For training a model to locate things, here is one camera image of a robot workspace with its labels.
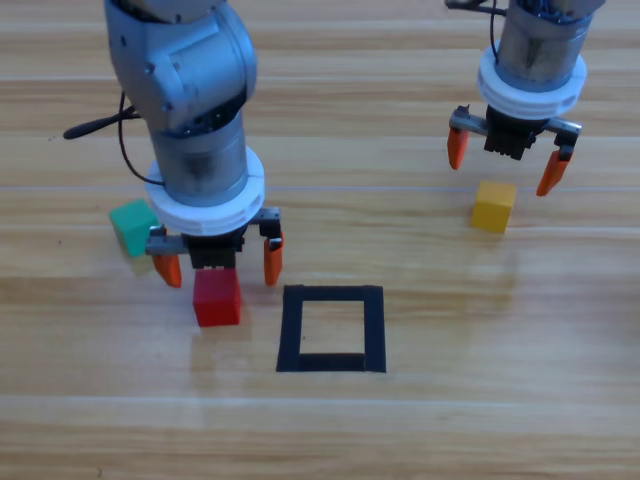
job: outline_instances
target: black tape square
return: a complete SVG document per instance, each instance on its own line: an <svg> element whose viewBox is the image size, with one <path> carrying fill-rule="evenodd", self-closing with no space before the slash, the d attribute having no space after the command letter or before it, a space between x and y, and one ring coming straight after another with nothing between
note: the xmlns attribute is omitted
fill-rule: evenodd
<svg viewBox="0 0 640 480"><path fill-rule="evenodd" d="M364 353L300 353L304 302L363 302ZM386 373L382 287L284 287L278 372Z"/></svg>

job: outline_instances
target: yellow block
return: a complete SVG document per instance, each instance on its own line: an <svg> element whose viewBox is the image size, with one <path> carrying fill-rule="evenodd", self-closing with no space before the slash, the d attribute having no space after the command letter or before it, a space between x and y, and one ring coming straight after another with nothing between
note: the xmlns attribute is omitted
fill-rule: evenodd
<svg viewBox="0 0 640 480"><path fill-rule="evenodd" d="M517 187L509 183L481 182L471 226L504 233L516 201Z"/></svg>

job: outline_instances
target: green block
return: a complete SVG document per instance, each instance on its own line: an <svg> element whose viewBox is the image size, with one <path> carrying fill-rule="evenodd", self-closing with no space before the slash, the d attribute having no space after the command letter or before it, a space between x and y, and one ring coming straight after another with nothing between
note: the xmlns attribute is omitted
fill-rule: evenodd
<svg viewBox="0 0 640 480"><path fill-rule="evenodd" d="M144 255L149 229L159 225L144 199L113 209L109 213L118 241L132 257Z"/></svg>

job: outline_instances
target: robotic arm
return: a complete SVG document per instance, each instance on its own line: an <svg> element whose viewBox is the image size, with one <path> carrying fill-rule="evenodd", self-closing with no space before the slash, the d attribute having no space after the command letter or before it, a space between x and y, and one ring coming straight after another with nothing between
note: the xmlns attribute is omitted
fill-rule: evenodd
<svg viewBox="0 0 640 480"><path fill-rule="evenodd" d="M146 250L168 284L180 284L179 254L189 254L195 269L234 268L249 225L266 237L265 282L275 284L284 243L280 210L262 208L264 169L245 143L242 108L256 88L257 60L241 19L226 0L104 0L104 8L123 90L120 112L65 137L118 121L125 160L147 182L163 224ZM123 110L125 95L133 106ZM156 157L148 177L131 167L122 143L122 121L137 117Z"/></svg>
<svg viewBox="0 0 640 480"><path fill-rule="evenodd" d="M473 132L486 137L484 149L521 160L544 131L556 134L538 186L546 196L562 179L582 127L560 118L578 102L587 78L580 55L593 14L605 0L510 0L508 10L481 7L485 0L445 0L450 9L505 15L498 45L482 56L477 85L488 103L486 118L460 106L449 126L449 163L462 165Z"/></svg>

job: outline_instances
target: red block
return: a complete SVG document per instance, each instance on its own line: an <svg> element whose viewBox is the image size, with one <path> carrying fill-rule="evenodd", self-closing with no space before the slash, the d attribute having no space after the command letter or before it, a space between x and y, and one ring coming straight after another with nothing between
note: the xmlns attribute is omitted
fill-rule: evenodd
<svg viewBox="0 0 640 480"><path fill-rule="evenodd" d="M236 270L196 270L193 308L201 328L238 325L242 296Z"/></svg>

